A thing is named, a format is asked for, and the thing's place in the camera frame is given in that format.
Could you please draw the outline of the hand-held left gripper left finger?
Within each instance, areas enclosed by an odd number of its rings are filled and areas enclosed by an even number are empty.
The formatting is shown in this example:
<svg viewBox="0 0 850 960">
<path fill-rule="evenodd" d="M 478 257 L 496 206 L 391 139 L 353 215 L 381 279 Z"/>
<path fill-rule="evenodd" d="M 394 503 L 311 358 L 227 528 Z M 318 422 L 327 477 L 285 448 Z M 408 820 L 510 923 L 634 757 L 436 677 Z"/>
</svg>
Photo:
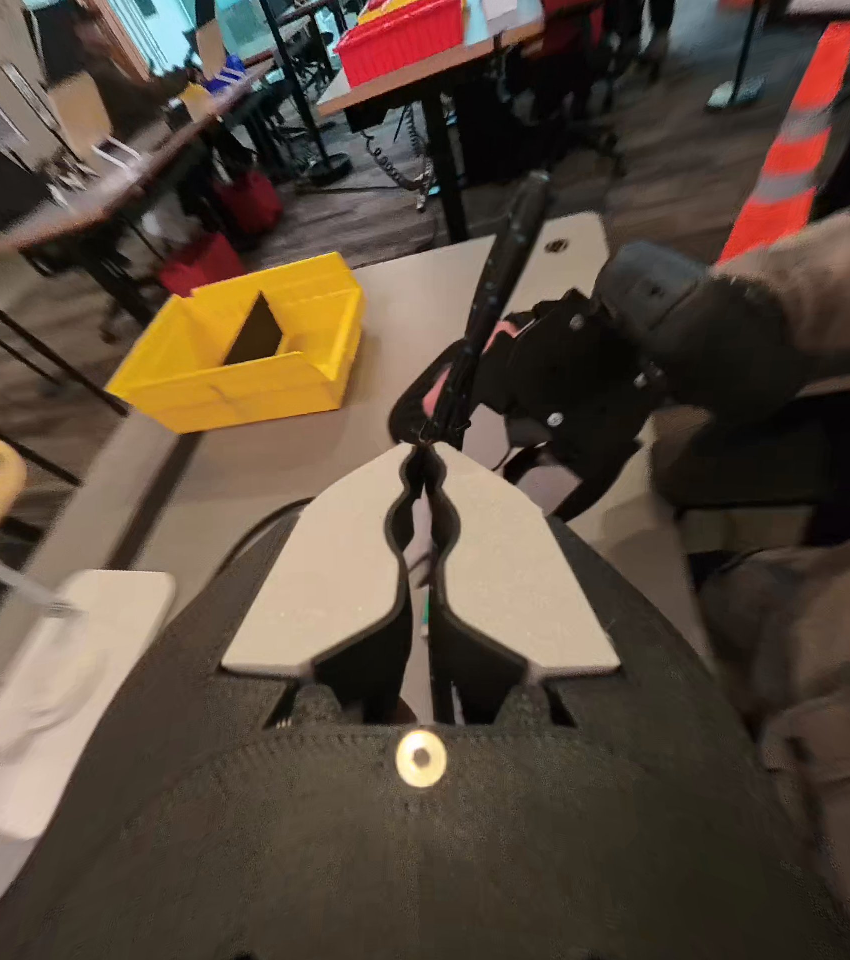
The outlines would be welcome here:
<svg viewBox="0 0 850 960">
<path fill-rule="evenodd" d="M 413 446 L 400 443 L 302 510 L 223 655 L 224 670 L 313 678 L 329 655 L 400 610 L 407 565 L 398 517 L 413 457 Z"/>
</svg>

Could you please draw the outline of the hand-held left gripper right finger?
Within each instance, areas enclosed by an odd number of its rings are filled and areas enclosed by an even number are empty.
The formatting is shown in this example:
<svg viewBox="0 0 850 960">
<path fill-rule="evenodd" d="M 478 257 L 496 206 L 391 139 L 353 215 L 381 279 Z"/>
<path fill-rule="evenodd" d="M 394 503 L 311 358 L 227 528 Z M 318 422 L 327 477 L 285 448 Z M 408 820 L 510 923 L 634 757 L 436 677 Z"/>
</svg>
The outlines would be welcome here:
<svg viewBox="0 0 850 960">
<path fill-rule="evenodd" d="M 543 512 L 446 443 L 431 449 L 434 662 L 461 687 L 607 675 L 621 660 Z"/>
</svg>

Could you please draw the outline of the yellow plastic bin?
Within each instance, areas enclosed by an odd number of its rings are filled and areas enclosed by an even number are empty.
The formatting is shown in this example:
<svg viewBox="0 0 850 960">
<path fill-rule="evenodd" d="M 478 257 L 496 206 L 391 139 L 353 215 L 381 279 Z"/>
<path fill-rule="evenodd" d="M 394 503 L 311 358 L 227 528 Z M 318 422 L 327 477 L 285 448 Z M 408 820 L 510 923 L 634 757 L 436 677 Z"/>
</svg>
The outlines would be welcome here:
<svg viewBox="0 0 850 960">
<path fill-rule="evenodd" d="M 222 366 L 259 293 L 284 333 L 278 355 Z M 335 251 L 174 295 L 106 389 L 179 435 L 332 412 L 344 402 L 364 309 Z"/>
</svg>

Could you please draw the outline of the person's right forearm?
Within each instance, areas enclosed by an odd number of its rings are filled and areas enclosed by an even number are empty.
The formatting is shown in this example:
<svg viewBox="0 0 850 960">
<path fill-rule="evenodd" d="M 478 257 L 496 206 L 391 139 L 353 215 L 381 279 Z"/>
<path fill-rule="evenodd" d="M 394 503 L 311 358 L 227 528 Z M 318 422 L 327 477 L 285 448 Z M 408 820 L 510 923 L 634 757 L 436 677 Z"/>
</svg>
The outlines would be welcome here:
<svg viewBox="0 0 850 960">
<path fill-rule="evenodd" d="M 850 208 L 711 271 L 775 294 L 806 361 L 805 394 L 850 390 Z"/>
</svg>

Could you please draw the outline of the black bin divider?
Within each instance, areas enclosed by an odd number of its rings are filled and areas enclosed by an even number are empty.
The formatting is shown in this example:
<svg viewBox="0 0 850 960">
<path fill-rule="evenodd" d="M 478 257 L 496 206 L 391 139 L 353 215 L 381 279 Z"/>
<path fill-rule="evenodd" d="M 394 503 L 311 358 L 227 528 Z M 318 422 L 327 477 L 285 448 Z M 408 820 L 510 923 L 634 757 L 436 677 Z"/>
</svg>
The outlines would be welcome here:
<svg viewBox="0 0 850 960">
<path fill-rule="evenodd" d="M 222 366 L 238 366 L 278 355 L 284 333 L 263 293 L 256 296 Z"/>
</svg>

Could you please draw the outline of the orange traffic cone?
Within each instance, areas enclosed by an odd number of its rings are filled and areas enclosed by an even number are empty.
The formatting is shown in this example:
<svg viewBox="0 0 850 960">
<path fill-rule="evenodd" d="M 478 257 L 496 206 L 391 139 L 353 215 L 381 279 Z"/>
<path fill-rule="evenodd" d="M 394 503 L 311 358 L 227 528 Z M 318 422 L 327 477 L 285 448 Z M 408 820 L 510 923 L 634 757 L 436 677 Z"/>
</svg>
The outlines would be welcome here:
<svg viewBox="0 0 850 960">
<path fill-rule="evenodd" d="M 832 106 L 849 60 L 850 21 L 834 21 L 816 44 L 719 265 L 769 247 L 806 226 L 815 200 L 815 173 L 830 138 Z"/>
</svg>

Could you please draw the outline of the person's plaid shirt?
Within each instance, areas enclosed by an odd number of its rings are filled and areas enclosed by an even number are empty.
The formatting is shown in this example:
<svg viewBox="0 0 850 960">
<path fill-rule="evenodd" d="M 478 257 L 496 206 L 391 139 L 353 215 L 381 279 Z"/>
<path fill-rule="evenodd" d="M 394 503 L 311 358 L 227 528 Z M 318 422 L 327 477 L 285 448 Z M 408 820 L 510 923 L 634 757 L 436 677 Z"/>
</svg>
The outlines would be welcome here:
<svg viewBox="0 0 850 960">
<path fill-rule="evenodd" d="M 850 539 L 734 558 L 698 596 L 729 696 L 850 915 Z"/>
</svg>

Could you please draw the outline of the red floor bin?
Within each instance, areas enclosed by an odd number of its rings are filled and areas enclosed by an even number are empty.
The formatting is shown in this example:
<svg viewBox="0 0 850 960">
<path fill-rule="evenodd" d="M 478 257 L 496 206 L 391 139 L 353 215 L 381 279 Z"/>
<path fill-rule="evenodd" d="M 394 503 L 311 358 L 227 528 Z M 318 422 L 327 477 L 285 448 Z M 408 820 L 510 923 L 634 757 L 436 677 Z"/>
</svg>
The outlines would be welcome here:
<svg viewBox="0 0 850 960">
<path fill-rule="evenodd" d="M 244 276 L 246 269 L 221 232 L 203 233 L 167 257 L 157 272 L 172 295 L 189 297 L 198 288 Z"/>
</svg>

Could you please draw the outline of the red storage bins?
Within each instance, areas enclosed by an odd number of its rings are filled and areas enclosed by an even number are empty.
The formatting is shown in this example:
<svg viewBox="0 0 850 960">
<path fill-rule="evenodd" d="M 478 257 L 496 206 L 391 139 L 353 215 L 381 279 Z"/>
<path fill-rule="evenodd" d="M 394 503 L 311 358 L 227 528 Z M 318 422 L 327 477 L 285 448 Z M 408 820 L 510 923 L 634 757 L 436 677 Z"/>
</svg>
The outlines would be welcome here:
<svg viewBox="0 0 850 960">
<path fill-rule="evenodd" d="M 464 38 L 462 1 L 373 1 L 335 46 L 351 88 L 417 64 Z"/>
</svg>

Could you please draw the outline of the wooden desk with black legs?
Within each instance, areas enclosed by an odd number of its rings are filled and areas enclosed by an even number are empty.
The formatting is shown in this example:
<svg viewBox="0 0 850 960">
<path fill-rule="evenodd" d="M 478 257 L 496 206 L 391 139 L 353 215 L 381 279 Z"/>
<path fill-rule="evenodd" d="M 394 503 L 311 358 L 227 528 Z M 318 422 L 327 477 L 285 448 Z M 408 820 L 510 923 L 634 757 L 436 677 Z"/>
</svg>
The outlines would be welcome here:
<svg viewBox="0 0 850 960">
<path fill-rule="evenodd" d="M 109 141 L 112 153 L 99 145 L 85 161 L 95 176 L 62 203 L 45 202 L 0 232 L 0 254 L 32 255 L 55 249 L 88 274 L 140 328 L 156 308 L 118 262 L 119 230 L 137 222 L 208 152 L 212 136 L 231 114 L 250 104 L 265 65 L 252 67 L 238 82 L 212 95 L 196 118 L 177 130 L 159 121 L 138 136 L 135 145 Z"/>
</svg>

